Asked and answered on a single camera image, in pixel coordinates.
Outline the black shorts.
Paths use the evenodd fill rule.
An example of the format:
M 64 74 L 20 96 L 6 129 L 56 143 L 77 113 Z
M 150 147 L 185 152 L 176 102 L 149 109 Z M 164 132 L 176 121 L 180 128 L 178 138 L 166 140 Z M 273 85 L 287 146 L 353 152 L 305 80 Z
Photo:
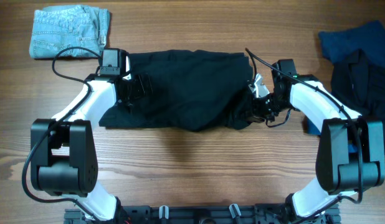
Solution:
M 252 79 L 243 53 L 168 50 L 130 54 L 131 72 L 150 82 L 148 95 L 120 100 L 99 121 L 105 128 L 168 128 L 188 131 L 248 127 Z

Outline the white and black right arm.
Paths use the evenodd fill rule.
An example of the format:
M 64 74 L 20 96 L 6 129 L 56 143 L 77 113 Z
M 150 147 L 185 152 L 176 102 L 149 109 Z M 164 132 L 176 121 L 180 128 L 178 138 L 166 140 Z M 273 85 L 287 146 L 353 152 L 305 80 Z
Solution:
M 361 203 L 366 190 L 385 180 L 382 122 L 345 106 L 313 75 L 299 75 L 292 59 L 279 60 L 270 69 L 273 92 L 258 72 L 249 82 L 250 119 L 271 128 L 281 111 L 301 111 L 320 132 L 316 177 L 286 198 L 279 221 L 314 222 L 342 200 Z

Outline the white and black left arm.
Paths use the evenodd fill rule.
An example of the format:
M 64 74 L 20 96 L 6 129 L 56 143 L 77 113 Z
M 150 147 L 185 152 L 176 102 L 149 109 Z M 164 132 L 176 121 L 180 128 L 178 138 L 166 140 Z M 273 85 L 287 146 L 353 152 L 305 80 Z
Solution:
M 151 83 L 132 74 L 125 50 L 104 49 L 98 62 L 96 72 L 82 80 L 82 91 L 64 110 L 33 122 L 22 188 L 40 203 L 72 202 L 86 223 L 130 223 L 118 197 L 97 180 L 93 129 L 117 101 L 150 94 Z

